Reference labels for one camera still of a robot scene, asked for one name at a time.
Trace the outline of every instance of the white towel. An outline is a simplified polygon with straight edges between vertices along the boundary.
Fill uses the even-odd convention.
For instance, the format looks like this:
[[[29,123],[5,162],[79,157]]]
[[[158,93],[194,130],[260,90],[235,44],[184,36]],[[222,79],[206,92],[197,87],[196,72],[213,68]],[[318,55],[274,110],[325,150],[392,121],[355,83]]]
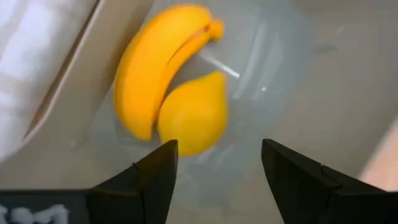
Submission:
[[[0,0],[0,161],[16,152],[95,0]]]

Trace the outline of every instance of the yellow banana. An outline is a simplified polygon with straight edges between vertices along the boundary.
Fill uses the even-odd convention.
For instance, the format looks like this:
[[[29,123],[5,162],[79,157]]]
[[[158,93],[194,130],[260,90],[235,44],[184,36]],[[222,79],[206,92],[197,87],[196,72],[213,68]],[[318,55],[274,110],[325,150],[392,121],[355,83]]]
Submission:
[[[116,74],[114,104],[124,127],[150,140],[171,79],[209,39],[222,34],[223,23],[196,4],[171,7],[149,21],[127,47]]]

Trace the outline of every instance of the banana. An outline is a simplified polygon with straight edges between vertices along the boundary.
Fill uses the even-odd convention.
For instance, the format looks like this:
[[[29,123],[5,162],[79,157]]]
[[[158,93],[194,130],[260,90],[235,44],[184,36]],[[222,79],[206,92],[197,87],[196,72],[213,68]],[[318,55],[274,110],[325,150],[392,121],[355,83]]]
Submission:
[[[196,4],[168,8],[150,20],[125,50],[116,72],[114,106],[125,128],[150,140],[164,94],[178,69],[210,39],[223,35],[223,22]]]

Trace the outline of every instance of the lemon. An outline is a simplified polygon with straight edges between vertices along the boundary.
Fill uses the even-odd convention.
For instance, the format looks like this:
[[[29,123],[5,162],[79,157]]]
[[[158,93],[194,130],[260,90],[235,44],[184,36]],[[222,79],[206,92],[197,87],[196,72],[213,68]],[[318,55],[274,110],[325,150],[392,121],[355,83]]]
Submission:
[[[178,86],[166,97],[158,131],[162,142],[178,140],[179,156],[192,156],[217,143],[227,121],[226,76],[213,72]]]

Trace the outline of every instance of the yellow fruit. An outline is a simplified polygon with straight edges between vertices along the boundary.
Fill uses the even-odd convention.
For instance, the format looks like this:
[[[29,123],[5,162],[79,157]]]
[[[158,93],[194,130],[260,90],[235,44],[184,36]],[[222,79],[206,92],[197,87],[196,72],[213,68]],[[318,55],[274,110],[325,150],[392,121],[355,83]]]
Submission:
[[[150,140],[165,91],[177,70],[209,39],[218,39],[223,23],[209,10],[183,4],[161,12],[127,47],[116,74],[114,104],[125,128]]]
[[[174,89],[158,118],[162,142],[178,140],[179,156],[199,154],[214,145],[227,126],[226,77],[213,72]]]

